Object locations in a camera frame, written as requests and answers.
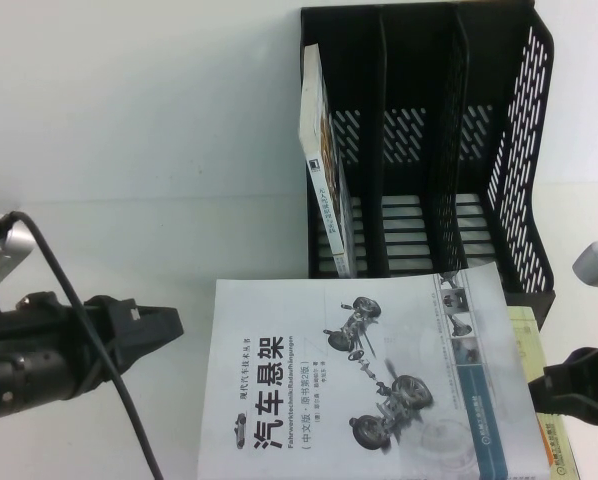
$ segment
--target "divider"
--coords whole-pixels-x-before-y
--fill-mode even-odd
[[[366,239],[368,277],[389,277],[388,254],[383,231],[383,125],[386,109],[386,34],[383,25],[382,8],[376,8],[376,57],[372,65],[372,89],[365,97],[365,112],[362,117],[359,155],[363,178],[366,182],[361,195],[363,231]]]
[[[459,181],[459,149],[468,86],[468,39],[461,18],[453,7],[443,106],[429,167],[427,192],[423,196],[428,213],[431,249],[437,272],[468,266],[457,224],[456,194]]]
[[[351,196],[361,201],[363,228],[355,228],[355,237],[362,240],[355,243],[362,254],[357,256],[357,263],[367,264],[361,273],[372,272],[373,276],[381,274],[377,265],[381,265],[381,252],[385,250],[372,227],[377,223],[377,207],[372,199],[380,196],[382,189],[382,175],[376,173],[381,163],[376,162],[373,153],[377,150],[377,112],[382,110],[380,68],[385,69],[381,66],[384,42],[379,17],[377,6],[317,7],[301,12],[301,51],[304,45],[319,44],[340,160]],[[334,263],[330,265],[327,256],[320,253],[327,248],[319,248],[322,221],[310,178],[308,184],[310,276],[334,277],[333,268],[322,268]]]

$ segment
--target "upright book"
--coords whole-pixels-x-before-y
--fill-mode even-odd
[[[519,357],[528,382],[544,375],[546,356],[539,337],[537,321],[528,307],[508,307],[508,315],[517,338]],[[550,464],[551,480],[579,480],[575,457],[570,448],[568,432],[562,415],[537,413]]]
[[[350,193],[340,162],[319,45],[303,50],[299,140],[303,147],[337,273],[356,276]]]

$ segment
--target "book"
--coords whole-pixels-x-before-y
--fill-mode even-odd
[[[526,381],[530,383],[543,375],[546,356],[541,345],[539,329],[532,308],[508,307],[517,348]],[[561,415],[537,413],[541,435],[550,464],[551,480],[579,480],[577,464],[570,448],[570,440]]]
[[[494,264],[218,281],[198,478],[548,479]]]
[[[299,140],[324,222],[337,273],[356,277],[350,193],[335,141],[319,45],[303,50]]]

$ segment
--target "book spine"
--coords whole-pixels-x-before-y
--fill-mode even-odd
[[[352,199],[346,183],[343,164],[339,164],[339,185],[341,203],[341,237],[343,239],[344,254],[348,262],[350,278],[357,277],[357,256],[355,250],[354,216],[352,214]]]
[[[344,248],[339,225],[337,225],[337,217],[335,216],[333,199],[328,190],[323,161],[320,155],[311,155],[306,158],[308,170],[310,171],[310,179],[312,180],[315,195],[317,195],[317,203],[319,204],[321,218],[326,229],[337,273],[340,277],[348,278],[351,276],[350,262]]]

